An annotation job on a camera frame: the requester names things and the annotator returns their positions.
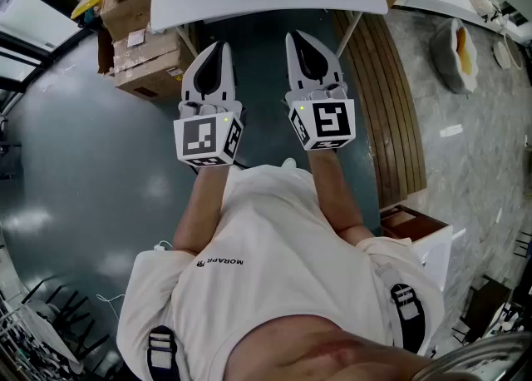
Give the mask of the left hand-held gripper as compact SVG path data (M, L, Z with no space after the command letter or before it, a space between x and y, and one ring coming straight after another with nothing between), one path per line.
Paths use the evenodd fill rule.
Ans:
M204 49L183 75L183 102L179 104L180 117L174 121L180 161L193 167L234 163L244 131L240 120L243 106L233 101L234 94L231 48L218 41Z

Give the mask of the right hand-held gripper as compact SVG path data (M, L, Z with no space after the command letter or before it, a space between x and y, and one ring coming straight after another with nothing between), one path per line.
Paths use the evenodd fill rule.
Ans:
M347 97L336 54L299 30L285 39L288 119L305 151L335 150L356 138L354 100ZM325 86L309 89L311 86Z

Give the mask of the person's left forearm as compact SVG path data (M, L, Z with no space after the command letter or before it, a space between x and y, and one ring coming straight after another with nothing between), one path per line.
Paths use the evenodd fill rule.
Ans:
M199 170L174 235L173 250L197 255L211 242L221 216L229 169L215 166Z

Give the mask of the person's right forearm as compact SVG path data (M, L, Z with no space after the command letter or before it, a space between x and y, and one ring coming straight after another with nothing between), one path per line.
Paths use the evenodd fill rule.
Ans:
M331 150L309 151L308 160L320 209L335 233L353 246L373 237L365 226L337 154Z

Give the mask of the white table leg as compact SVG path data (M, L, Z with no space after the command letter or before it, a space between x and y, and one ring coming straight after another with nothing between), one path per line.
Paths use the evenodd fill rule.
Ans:
M336 51L336 56L340 57L346 48L346 46L349 43L349 40L351 36L353 35L357 24L362 16L362 12L353 12L353 11L347 11L346 16L348 17L348 25L347 29L342 37L342 40L340 41L340 44Z
M176 31L180 35L183 43L188 47L190 54L193 57L199 55L197 51L197 34L195 31L195 25L193 23L187 23L175 27Z

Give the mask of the wooden slatted panel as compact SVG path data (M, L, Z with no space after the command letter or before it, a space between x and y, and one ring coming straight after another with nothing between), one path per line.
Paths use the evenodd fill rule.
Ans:
M382 15L363 14L343 54L354 73L383 209L426 189L411 88Z

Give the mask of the medium cardboard box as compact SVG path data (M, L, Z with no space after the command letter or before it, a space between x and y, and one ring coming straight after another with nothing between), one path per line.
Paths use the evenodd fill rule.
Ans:
M114 42L150 22L151 0L103 0L101 19Z

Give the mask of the grey pet bed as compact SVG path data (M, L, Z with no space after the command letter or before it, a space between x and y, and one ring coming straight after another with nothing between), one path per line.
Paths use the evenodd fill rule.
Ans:
M436 70L456 94L471 94L477 87L477 50L469 31L458 18L446 19L430 41Z

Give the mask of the yellow flat package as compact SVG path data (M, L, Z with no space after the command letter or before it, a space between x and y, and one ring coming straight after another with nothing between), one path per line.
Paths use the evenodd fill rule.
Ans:
M71 13L70 19L75 20L80 17L87 10L94 8L94 6L100 4L103 0L81 0Z

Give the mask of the white rounded container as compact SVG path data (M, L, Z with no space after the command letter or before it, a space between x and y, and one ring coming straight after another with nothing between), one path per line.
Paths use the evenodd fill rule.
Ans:
M486 21L497 16L497 9L491 0L470 0L470 3L476 13Z

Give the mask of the person's white shirt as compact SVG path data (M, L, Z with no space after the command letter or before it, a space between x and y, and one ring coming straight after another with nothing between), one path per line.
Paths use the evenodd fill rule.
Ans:
M117 346L141 381L150 331L176 337L192 381L221 381L235 345L261 324L319 316L385 345L401 332L394 285L421 302L426 347L445 310L408 239L341 239L302 169L259 166L229 175L222 215L197 255L147 250L137 255L121 308Z

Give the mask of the black framed glass door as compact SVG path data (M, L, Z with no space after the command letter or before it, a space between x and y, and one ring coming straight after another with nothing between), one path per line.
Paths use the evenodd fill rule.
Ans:
M0 13L0 114L93 32L70 19L76 0L15 0Z

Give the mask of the white round bowl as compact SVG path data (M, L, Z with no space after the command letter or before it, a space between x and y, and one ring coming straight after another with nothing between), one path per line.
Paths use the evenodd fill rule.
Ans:
M492 52L502 69L509 70L511 68L510 54L502 41L497 41L493 44Z

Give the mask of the beige round basin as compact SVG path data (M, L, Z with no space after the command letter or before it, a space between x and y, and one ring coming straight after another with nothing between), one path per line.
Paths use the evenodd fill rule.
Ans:
M517 69L521 70L523 67L523 62L521 60L521 55L520 55L518 44L507 33L503 35L503 39L504 39L506 50L510 56L510 60L512 61L513 65Z

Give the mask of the white cabinet brown top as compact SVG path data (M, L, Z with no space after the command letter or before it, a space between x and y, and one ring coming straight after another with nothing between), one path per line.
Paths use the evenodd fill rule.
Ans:
M382 232L394 239L408 238L427 276L441 291L446 286L453 227L404 205L395 205L381 214Z

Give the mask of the black metal chair frames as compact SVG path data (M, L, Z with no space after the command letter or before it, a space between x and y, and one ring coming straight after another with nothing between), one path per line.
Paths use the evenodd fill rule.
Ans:
M110 336L96 332L86 296L65 285L48 291L43 280L21 289L22 320L39 343L77 364L105 357Z

